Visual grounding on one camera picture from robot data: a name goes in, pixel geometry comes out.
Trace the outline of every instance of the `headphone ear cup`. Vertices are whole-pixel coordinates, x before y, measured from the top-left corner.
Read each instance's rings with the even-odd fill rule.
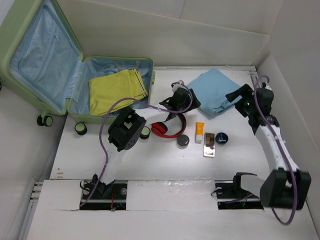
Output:
[[[151,124],[151,130],[155,134],[157,134],[157,132],[160,133],[160,134],[166,134],[166,132],[168,131],[168,128],[163,122],[158,121],[158,122],[155,122],[155,123]]]

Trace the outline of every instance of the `green suitcase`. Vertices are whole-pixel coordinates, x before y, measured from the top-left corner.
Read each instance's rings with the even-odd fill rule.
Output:
[[[52,124],[49,114],[67,113],[77,123],[101,124],[103,116],[89,114],[89,80],[123,69],[141,72],[149,93],[142,102],[149,102],[155,80],[153,61],[109,56],[83,61],[82,48],[56,0],[15,0],[0,26],[0,36],[0,83],[41,110],[40,126]]]

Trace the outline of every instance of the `sunscreen tube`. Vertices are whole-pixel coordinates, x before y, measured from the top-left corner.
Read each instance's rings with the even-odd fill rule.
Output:
[[[204,127],[205,124],[203,122],[195,123],[195,142],[197,144],[200,144],[204,138]]]

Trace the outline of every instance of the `white table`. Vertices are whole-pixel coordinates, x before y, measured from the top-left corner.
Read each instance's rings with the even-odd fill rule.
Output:
[[[182,79],[189,83],[209,69],[157,68],[151,104],[172,95],[172,82]],[[256,74],[254,67],[220,69],[239,85],[251,84],[250,74]],[[210,195],[215,189],[214,180],[231,180],[236,172],[266,178],[267,160],[248,120],[235,109],[214,119],[196,109],[186,118],[185,133],[191,139],[186,149],[179,149],[175,140],[151,134],[124,155],[116,179],[131,180],[127,211],[110,212],[79,210],[80,180],[99,173],[105,159],[98,140],[100,126],[87,125],[88,133],[78,136],[75,121],[68,117],[51,180],[42,187],[28,240],[318,239],[306,205],[287,227],[278,223],[270,209],[218,210],[216,199]],[[173,120],[171,133],[177,130],[174,121],[178,120]],[[215,158],[203,157],[203,144],[194,143],[195,122],[204,122],[206,132],[228,134],[228,144],[216,147]],[[290,211],[278,209],[278,213],[288,219]]]
[[[151,90],[150,103],[156,105],[172,96],[171,83],[184,80],[186,84],[208,71],[210,68],[158,68],[155,84]],[[241,68],[224,67],[226,76],[239,85],[251,84],[249,71]],[[252,172],[266,178],[268,163],[262,147],[248,125],[248,119],[234,108],[224,114],[209,119],[198,109],[186,114],[185,134],[190,137],[186,149],[179,149],[175,139],[163,139],[150,134],[146,142],[141,140],[123,157],[116,179],[118,180],[192,180],[192,179],[232,179],[236,172]],[[194,142],[196,122],[204,122],[209,133],[225,132],[229,142],[224,147],[216,147],[215,158],[203,157],[203,144]],[[179,127],[179,119],[173,119],[169,134]],[[67,118],[50,179],[91,179],[100,173],[105,156],[98,139],[99,125],[87,124],[88,133],[79,136],[74,130],[76,122]],[[104,128],[103,139],[108,141],[108,126]]]

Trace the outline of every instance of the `white wall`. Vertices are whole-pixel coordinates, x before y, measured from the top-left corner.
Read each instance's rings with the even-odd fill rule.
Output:
[[[86,56],[148,57],[155,65],[250,65],[269,36],[83,0],[58,0]]]
[[[58,148],[64,118],[54,117],[51,127],[40,127],[36,122],[39,114],[40,112],[33,106],[6,87],[2,87],[0,91],[0,239],[6,239],[24,200],[29,182],[32,178],[40,179],[51,152]]]
[[[5,19],[5,16],[7,15],[7,12],[9,11],[12,3],[14,0],[0,0],[0,25]]]
[[[259,73],[271,77],[273,111],[294,160],[309,171],[309,208],[320,231],[320,1],[284,0]]]
[[[270,34],[283,0],[87,0],[213,26]]]

